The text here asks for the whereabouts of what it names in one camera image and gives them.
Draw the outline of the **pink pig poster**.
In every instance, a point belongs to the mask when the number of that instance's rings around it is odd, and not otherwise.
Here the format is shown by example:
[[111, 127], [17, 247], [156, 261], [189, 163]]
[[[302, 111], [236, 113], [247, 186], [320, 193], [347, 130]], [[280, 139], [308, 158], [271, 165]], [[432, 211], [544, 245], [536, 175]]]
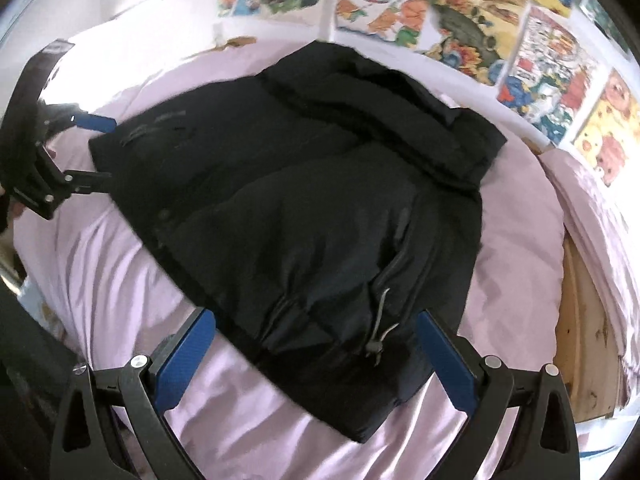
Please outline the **pink pig poster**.
[[639, 100], [617, 70], [608, 75], [573, 146], [605, 186], [639, 159]]

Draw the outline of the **2024 dragon poster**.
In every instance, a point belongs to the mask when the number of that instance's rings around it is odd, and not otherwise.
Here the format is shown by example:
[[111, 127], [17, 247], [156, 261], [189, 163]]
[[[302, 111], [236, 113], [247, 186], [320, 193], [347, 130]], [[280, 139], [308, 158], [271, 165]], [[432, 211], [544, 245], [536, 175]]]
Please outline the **2024 dragon poster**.
[[573, 125], [596, 69], [596, 60], [574, 34], [533, 6], [498, 101], [558, 145]]

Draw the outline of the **wooden bed frame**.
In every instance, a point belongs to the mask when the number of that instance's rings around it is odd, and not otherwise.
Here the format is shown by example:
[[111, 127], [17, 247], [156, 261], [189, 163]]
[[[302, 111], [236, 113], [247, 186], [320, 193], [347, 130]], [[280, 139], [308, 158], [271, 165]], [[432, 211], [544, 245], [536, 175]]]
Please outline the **wooden bed frame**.
[[[560, 368], [580, 422], [612, 413], [624, 393], [611, 324], [582, 255], [561, 229], [561, 206], [541, 162], [512, 131], [480, 186], [482, 246], [460, 334], [522, 370]], [[177, 426], [309, 422], [308, 414], [224, 338], [207, 352], [170, 416]]]

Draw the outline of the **black puffer jacket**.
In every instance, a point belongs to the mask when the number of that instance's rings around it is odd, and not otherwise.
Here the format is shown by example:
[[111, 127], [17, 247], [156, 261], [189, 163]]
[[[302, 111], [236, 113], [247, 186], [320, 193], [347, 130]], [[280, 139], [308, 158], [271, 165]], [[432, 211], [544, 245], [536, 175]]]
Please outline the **black puffer jacket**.
[[356, 442], [430, 378], [416, 319], [457, 328], [503, 134], [408, 75], [313, 42], [89, 143], [144, 247], [270, 382]]

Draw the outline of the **yellow black flower poster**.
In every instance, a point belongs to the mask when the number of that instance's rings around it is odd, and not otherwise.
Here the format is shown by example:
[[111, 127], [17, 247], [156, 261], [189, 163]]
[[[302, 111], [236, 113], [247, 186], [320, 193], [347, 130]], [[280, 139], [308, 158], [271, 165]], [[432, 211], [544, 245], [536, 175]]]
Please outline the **yellow black flower poster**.
[[496, 84], [518, 39], [527, 0], [427, 2], [440, 40], [425, 55], [481, 84]]

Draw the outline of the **orange fruit poster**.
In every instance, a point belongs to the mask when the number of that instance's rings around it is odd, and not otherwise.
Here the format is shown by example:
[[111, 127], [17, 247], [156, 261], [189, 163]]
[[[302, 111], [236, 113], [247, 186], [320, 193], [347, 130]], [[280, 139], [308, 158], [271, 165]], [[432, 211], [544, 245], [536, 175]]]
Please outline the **orange fruit poster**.
[[411, 50], [442, 40], [438, 15], [428, 0], [336, 0], [335, 27]]

